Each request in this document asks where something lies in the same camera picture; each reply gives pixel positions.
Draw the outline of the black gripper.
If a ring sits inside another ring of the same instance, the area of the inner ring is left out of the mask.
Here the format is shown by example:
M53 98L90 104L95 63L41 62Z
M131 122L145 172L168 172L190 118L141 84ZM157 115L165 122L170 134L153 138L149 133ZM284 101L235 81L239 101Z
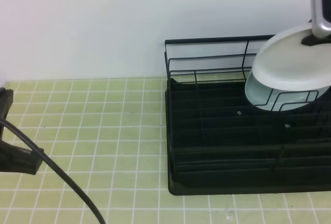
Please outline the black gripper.
M330 0L310 0L313 34L301 40L301 44L313 47L331 43Z

